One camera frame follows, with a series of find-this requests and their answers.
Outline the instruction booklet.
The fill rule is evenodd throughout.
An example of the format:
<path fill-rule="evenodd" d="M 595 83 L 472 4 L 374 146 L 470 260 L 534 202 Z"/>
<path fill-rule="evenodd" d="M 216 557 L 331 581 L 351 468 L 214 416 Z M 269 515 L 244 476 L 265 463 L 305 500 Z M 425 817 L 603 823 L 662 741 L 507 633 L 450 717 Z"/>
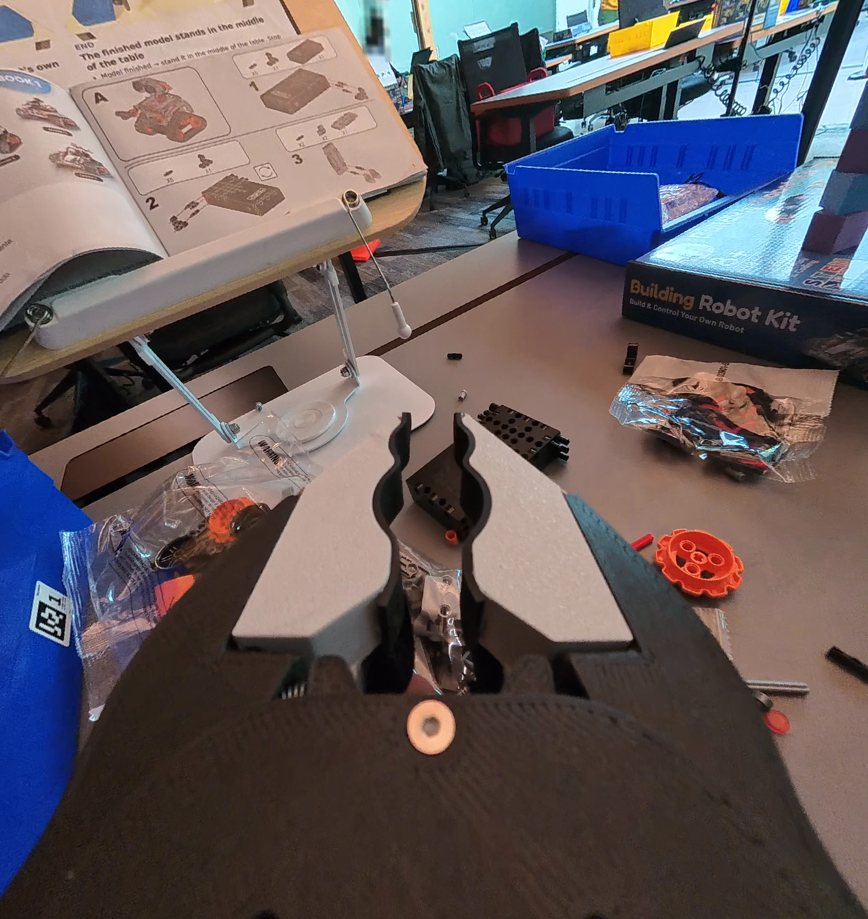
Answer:
<path fill-rule="evenodd" d="M 0 335 L 61 349 L 300 260 L 426 167 L 333 2 L 0 2 Z"/>

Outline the clear empty plastic bag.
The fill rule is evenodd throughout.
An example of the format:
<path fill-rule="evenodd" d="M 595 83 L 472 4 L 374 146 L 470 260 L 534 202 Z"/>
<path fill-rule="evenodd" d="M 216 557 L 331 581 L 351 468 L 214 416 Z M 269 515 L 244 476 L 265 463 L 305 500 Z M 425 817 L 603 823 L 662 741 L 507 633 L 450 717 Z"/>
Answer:
<path fill-rule="evenodd" d="M 254 420 L 240 424 L 235 445 L 275 477 L 307 484 L 322 471 L 313 454 L 337 437 L 347 421 L 345 403 L 314 400 L 279 412 L 258 403 Z"/>

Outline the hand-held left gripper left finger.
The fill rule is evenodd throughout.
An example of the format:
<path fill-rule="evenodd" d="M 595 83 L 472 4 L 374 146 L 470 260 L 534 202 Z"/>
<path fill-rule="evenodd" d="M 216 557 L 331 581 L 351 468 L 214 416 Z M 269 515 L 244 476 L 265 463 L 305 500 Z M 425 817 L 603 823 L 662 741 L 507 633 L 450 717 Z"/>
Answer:
<path fill-rule="evenodd" d="M 411 415 L 372 434 L 290 501 L 234 626 L 240 649 L 336 656 L 368 687 L 407 687 L 414 639 L 391 525 L 404 503 Z"/>

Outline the yellow plastic bin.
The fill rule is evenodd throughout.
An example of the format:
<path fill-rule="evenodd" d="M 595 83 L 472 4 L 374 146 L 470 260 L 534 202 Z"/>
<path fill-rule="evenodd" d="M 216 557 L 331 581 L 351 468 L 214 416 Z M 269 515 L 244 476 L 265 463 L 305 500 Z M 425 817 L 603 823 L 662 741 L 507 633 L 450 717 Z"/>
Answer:
<path fill-rule="evenodd" d="M 608 53 L 612 58 L 619 58 L 663 48 L 678 22 L 679 11 L 673 11 L 614 30 L 608 37 Z"/>

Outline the wooden background table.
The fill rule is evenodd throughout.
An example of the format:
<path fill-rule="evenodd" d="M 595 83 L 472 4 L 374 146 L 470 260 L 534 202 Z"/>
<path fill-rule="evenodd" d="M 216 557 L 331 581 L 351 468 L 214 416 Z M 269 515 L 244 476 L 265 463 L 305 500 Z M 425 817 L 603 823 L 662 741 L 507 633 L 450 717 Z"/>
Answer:
<path fill-rule="evenodd" d="M 837 3 L 811 7 L 780 17 L 769 28 L 753 27 L 746 44 L 744 62 L 765 62 L 805 42 L 809 35 L 822 37 L 829 28 Z M 699 71 L 733 59 L 742 44 L 745 26 L 733 24 L 702 32 L 697 38 L 676 45 L 578 64 L 510 89 L 495 97 L 474 102 L 471 114 L 523 117 L 531 109 L 582 98 L 582 114 L 588 118 L 655 91 L 660 92 L 655 117 L 672 120 L 679 112 L 681 81 Z"/>

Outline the bubble wrap bag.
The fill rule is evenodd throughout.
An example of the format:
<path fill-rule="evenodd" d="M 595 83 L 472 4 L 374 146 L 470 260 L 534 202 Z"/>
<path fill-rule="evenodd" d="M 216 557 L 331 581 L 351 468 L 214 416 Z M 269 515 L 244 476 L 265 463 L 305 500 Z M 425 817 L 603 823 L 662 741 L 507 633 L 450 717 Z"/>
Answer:
<path fill-rule="evenodd" d="M 720 190 L 702 181 L 661 185 L 659 201 L 662 224 L 669 224 L 722 197 Z"/>

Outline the blue plastic bin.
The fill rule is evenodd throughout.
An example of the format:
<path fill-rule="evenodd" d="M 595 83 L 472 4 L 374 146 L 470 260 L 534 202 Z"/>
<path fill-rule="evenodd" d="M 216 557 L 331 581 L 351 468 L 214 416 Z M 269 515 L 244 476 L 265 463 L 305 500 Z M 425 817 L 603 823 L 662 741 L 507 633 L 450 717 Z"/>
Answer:
<path fill-rule="evenodd" d="M 506 168 L 518 234 L 624 266 L 786 178 L 804 116 L 649 121 L 583 134 Z M 692 178 L 722 195 L 664 222 L 660 189 Z"/>
<path fill-rule="evenodd" d="M 82 668 L 62 532 L 89 518 L 0 432 L 0 896 L 69 782 Z"/>

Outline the white label wheels bag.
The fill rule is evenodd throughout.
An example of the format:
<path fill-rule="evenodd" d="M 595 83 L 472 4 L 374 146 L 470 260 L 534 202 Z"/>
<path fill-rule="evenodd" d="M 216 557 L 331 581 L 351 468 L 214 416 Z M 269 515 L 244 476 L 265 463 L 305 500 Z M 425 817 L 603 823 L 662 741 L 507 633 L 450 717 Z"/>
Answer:
<path fill-rule="evenodd" d="M 149 633 L 225 550 L 322 466 L 281 426 L 188 465 L 141 505 L 63 532 L 64 589 L 96 722 Z"/>

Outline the orange plastic gear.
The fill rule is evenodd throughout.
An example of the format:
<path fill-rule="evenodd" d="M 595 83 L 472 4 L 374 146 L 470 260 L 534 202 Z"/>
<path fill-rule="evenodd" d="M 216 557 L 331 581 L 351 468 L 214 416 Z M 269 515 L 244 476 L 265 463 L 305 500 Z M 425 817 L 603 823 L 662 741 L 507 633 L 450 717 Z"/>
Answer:
<path fill-rule="evenodd" d="M 665 580 L 693 597 L 726 597 L 741 586 L 745 571 L 729 543 L 702 530 L 660 537 L 655 562 Z"/>

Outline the white book stand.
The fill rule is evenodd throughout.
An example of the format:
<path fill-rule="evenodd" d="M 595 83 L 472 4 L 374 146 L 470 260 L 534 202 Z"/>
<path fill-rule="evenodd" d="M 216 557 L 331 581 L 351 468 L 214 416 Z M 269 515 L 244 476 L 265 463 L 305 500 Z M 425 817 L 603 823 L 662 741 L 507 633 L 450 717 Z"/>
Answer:
<path fill-rule="evenodd" d="M 153 351 L 145 333 L 178 321 L 178 313 L 197 314 L 227 302 L 243 288 L 264 286 L 269 280 L 318 266 L 320 256 L 338 256 L 359 233 L 373 232 L 378 208 L 368 207 L 354 190 L 324 200 L 313 198 L 300 209 L 288 205 L 260 217 L 254 224 L 233 224 L 228 217 L 215 220 L 220 230 L 213 239 L 197 234 L 197 247 L 188 247 L 163 259 L 62 293 L 39 295 L 39 289 L 59 269 L 73 269 L 81 256 L 111 262 L 123 249 L 77 247 L 78 233 L 69 230 L 61 239 L 27 226 L 22 216 L 31 204 L 45 215 L 54 202 L 56 187 L 41 187 L 0 206 L 0 331 L 30 300 L 45 303 L 52 317 L 45 323 L 29 319 L 38 349 L 52 357 L 64 351 L 95 353 L 106 344 L 132 340 L 143 362 L 169 379 L 186 402 L 205 420 L 205 436 L 192 451 L 197 463 L 214 458 L 226 446 L 235 446 L 240 424 L 252 422 L 256 408 L 233 422 L 218 420 L 192 396 Z M 269 402 L 275 412 L 301 403 L 326 400 L 348 406 L 348 421 L 340 434 L 316 451 L 315 459 L 330 464 L 371 434 L 382 434 L 403 414 L 411 415 L 411 429 L 424 425 L 435 411 L 434 399 L 382 359 L 358 358 L 348 330 L 334 269 L 323 268 L 334 302 L 336 324 L 343 340 L 344 363 Z"/>

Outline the grey desk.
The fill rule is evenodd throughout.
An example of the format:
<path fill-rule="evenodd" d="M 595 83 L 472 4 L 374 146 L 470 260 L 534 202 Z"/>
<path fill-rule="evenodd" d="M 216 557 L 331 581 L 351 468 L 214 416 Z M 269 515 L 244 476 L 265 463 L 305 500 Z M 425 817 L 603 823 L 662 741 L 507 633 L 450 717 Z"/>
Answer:
<path fill-rule="evenodd" d="M 565 258 L 388 359 L 447 405 L 515 397 L 572 438 L 556 473 L 634 633 L 528 655 L 486 692 L 431 699 L 454 734 L 419 752 L 423 701 L 339 658 L 281 698 L 295 656 L 231 638 L 290 501 L 244 534 L 129 665 L 66 797 L 0 904 L 12 917 L 868 917 L 868 394 L 842 387 L 817 480 L 738 485 L 619 428 L 622 274 Z M 463 360 L 448 361 L 448 352 Z M 744 565 L 693 597 L 660 537 L 702 530 Z M 638 552 L 645 534 L 655 543 Z M 807 683 L 763 722 L 746 680 Z"/>

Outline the clear bag of grey beams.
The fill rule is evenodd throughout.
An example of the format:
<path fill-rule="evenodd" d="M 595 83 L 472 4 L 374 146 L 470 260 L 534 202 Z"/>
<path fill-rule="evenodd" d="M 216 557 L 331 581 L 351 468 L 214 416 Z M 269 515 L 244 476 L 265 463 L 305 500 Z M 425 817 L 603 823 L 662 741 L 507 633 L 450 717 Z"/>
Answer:
<path fill-rule="evenodd" d="M 404 543 L 400 543 L 399 561 L 414 641 L 408 692 L 486 692 L 486 663 L 476 662 L 463 631 L 462 570 L 447 568 Z"/>

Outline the silver plastic parts bag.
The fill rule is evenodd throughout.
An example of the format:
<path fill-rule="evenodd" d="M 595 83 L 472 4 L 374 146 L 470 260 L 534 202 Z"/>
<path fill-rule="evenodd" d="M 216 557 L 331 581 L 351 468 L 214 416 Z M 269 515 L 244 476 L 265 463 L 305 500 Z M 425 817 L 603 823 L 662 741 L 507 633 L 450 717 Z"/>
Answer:
<path fill-rule="evenodd" d="M 610 407 L 622 426 L 736 479 L 812 481 L 839 373 L 650 355 Z"/>

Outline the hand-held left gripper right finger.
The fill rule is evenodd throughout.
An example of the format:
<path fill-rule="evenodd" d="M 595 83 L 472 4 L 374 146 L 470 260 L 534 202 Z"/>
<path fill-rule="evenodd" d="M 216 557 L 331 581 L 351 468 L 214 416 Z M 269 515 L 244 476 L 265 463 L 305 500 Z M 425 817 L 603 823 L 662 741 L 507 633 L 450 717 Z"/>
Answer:
<path fill-rule="evenodd" d="M 454 416 L 463 508 L 462 621 L 505 672 L 528 655 L 621 651 L 634 633 L 568 494 L 471 415 Z"/>

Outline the blue robot kit box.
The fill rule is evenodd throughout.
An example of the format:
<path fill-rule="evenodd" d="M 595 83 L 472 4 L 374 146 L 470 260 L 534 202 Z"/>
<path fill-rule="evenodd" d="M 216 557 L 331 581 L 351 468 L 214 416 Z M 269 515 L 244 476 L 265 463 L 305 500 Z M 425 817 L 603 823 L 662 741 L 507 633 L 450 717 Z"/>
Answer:
<path fill-rule="evenodd" d="M 803 247 L 835 161 L 818 159 L 625 267 L 625 319 L 868 391 L 868 227 Z"/>

